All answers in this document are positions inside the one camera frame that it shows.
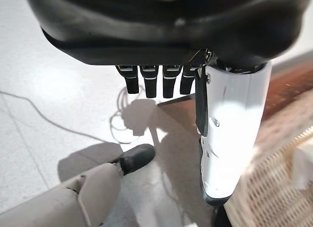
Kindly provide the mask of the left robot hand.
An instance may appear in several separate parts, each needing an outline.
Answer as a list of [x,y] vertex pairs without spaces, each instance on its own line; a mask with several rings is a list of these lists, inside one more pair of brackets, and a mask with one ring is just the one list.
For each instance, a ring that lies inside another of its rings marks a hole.
[[116,66],[128,92],[138,76],[156,96],[195,87],[201,188],[211,206],[233,194],[252,152],[271,60],[297,40],[310,0],[27,0],[44,36],[89,65]]

